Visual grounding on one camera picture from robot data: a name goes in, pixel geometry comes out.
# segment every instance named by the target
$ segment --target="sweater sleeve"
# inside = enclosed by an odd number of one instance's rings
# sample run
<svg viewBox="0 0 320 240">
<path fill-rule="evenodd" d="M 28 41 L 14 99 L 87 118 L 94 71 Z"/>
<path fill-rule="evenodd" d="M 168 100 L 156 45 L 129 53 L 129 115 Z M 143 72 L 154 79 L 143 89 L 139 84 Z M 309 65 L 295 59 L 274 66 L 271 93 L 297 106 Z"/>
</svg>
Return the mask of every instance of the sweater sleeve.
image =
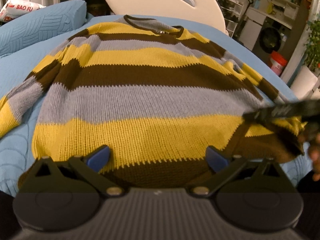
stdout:
<svg viewBox="0 0 320 240">
<path fill-rule="evenodd" d="M 45 93 L 58 74 L 68 41 L 45 56 L 25 81 L 0 99 L 0 138 L 21 124 L 23 114 Z"/>
</svg>

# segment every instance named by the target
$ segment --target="light blue bedspread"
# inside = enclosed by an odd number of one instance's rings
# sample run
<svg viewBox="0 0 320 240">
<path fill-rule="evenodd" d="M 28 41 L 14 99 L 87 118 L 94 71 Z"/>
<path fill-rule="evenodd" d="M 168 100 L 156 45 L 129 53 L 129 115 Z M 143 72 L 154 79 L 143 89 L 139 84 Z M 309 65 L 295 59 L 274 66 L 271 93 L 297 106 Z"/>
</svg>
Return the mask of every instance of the light blue bedspread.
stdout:
<svg viewBox="0 0 320 240">
<path fill-rule="evenodd" d="M 119 15 L 94 17 L 83 27 L 75 31 L 61 34 L 46 41 L 41 41 L 11 55 L 0 58 L 0 98 L 21 83 L 41 59 L 65 41 L 65 39 L 91 25 L 99 22 L 115 21 L 119 17 Z M 168 25 L 182 25 L 187 29 L 200 33 L 253 67 L 287 96 L 287 98 L 296 100 L 291 90 L 262 61 L 252 54 L 252 52 L 222 32 L 210 26 L 191 21 L 156 16 L 152 18 L 156 18 Z M 34 162 L 31 153 L 31 140 L 42 101 L 43 99 L 40 99 L 33 108 L 25 114 L 22 125 L 9 132 L 0 140 L 0 190 L 13 196 L 15 196 L 18 191 L 17 181 L 19 176 Z M 296 185 L 300 179 L 311 171 L 312 163 L 308 156 L 305 155 L 299 156 L 290 163 L 282 164 L 282 168 L 292 183 Z"/>
</svg>

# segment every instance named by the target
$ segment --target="blue pillow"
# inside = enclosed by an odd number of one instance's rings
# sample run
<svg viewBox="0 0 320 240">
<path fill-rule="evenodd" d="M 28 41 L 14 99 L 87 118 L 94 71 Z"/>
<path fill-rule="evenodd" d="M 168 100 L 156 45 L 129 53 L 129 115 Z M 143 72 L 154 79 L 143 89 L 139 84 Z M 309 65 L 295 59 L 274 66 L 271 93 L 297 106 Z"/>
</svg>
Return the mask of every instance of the blue pillow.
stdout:
<svg viewBox="0 0 320 240">
<path fill-rule="evenodd" d="M 25 14 L 0 27 L 0 57 L 39 41 L 80 28 L 87 5 L 83 0 L 57 3 Z"/>
</svg>

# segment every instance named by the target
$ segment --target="hand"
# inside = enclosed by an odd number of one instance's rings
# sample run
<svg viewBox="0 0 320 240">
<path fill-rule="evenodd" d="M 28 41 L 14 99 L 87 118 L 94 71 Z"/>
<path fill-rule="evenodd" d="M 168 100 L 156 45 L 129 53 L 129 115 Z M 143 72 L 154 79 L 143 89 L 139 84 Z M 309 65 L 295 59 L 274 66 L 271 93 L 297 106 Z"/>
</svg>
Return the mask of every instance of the hand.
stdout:
<svg viewBox="0 0 320 240">
<path fill-rule="evenodd" d="M 312 179 L 314 181 L 320 180 L 320 127 L 318 124 L 310 123 L 307 124 L 305 130 L 299 135 L 299 141 L 310 142 L 308 154 L 310 159 L 313 161 L 313 171 L 315 174 Z"/>
</svg>

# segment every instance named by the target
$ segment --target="knit sweater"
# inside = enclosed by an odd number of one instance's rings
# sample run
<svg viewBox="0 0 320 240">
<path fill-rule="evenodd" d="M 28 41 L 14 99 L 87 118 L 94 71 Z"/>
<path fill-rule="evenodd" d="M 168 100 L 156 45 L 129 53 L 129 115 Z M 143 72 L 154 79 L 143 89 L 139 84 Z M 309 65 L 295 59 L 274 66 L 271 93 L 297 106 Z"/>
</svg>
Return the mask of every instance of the knit sweater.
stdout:
<svg viewBox="0 0 320 240">
<path fill-rule="evenodd" d="M 101 145 L 101 171 L 122 186 L 180 187 L 205 178 L 205 150 L 225 156 L 301 153 L 296 118 L 272 129 L 246 124 L 244 112 L 279 91 L 259 73 L 198 33 L 124 16 L 70 37 L 0 100 L 0 138 L 46 93 L 32 140 L 35 158 L 66 161 Z"/>
</svg>

